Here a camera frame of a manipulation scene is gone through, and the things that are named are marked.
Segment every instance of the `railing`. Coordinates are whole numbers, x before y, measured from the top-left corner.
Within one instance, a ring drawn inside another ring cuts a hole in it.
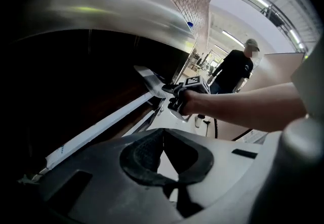
[[[296,52],[307,52],[298,30],[289,18],[270,0],[242,0],[266,16],[277,29],[291,42]]]

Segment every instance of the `beige board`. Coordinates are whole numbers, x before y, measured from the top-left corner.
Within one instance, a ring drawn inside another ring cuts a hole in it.
[[[291,75],[300,66],[304,53],[265,54],[253,75],[240,92],[247,92],[291,82]],[[231,141],[248,128],[218,120],[218,138]]]

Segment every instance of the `cap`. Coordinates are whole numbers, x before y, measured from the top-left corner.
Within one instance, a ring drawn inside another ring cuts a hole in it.
[[[252,46],[252,47],[255,47],[255,48],[258,49],[258,51],[260,51],[260,49],[259,49],[259,47],[258,47],[258,43],[257,43],[257,41],[254,40],[254,39],[248,39],[248,40],[245,42],[244,47],[246,47],[247,45]]]

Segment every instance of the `hand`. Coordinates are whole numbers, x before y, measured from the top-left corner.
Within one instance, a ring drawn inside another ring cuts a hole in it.
[[[182,115],[191,115],[195,113],[194,106],[195,106],[195,101],[199,96],[199,93],[192,90],[187,90],[184,92],[183,96],[184,96],[185,106],[182,108],[180,113]]]
[[[207,80],[207,84],[210,84],[212,81],[213,81],[213,79],[214,79],[214,76],[213,75],[211,75],[211,77],[210,78],[208,78],[208,80]]]

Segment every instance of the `stainless steel range hood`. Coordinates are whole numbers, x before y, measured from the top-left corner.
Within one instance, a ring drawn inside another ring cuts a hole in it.
[[[143,36],[187,53],[195,44],[172,0],[26,0],[19,13],[8,41],[52,31],[101,29]]]

